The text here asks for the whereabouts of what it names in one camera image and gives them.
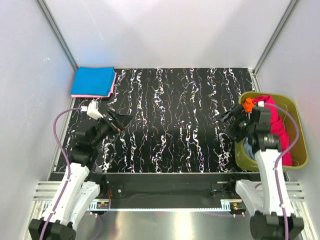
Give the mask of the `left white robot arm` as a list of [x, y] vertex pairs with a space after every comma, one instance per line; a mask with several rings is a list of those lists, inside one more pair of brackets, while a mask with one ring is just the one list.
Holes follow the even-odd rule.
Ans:
[[98, 156], [97, 145], [108, 135], [125, 130], [133, 116], [107, 109], [104, 114], [96, 107], [82, 106], [96, 124], [85, 132], [76, 134], [76, 142], [70, 154], [63, 153], [66, 171], [51, 200], [39, 219], [33, 218], [28, 226], [33, 240], [74, 240], [80, 221], [95, 198], [108, 193], [107, 178], [93, 172]]

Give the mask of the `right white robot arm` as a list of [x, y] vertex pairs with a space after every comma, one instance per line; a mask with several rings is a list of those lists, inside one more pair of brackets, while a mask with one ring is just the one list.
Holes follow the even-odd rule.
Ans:
[[271, 133], [271, 110], [264, 102], [256, 103], [250, 112], [242, 104], [215, 116], [225, 133], [236, 143], [247, 138], [257, 163], [262, 194], [247, 179], [227, 185], [228, 195], [241, 198], [250, 214], [250, 232], [255, 240], [293, 240], [304, 229], [296, 216], [283, 174], [283, 150], [279, 137]]

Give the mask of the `grey blue t shirt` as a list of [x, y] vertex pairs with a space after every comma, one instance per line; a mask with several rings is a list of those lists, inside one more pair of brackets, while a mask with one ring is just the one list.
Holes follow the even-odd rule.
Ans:
[[248, 142], [248, 137], [243, 139], [243, 148], [245, 153], [252, 159], [255, 160], [255, 155], [253, 154], [252, 146]]

